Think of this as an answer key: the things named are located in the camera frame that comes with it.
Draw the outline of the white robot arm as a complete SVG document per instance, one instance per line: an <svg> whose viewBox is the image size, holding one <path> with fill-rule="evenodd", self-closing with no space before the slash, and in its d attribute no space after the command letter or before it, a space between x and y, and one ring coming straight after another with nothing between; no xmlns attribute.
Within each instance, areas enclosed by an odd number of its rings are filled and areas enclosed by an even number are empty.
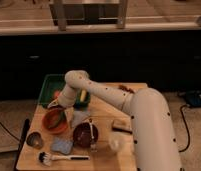
<svg viewBox="0 0 201 171"><path fill-rule="evenodd" d="M64 88L49 108L70 108L77 91L86 90L130 117L137 171L182 171L168 103L159 91L140 88L130 93L92 81L84 70L68 71L64 80Z"/></svg>

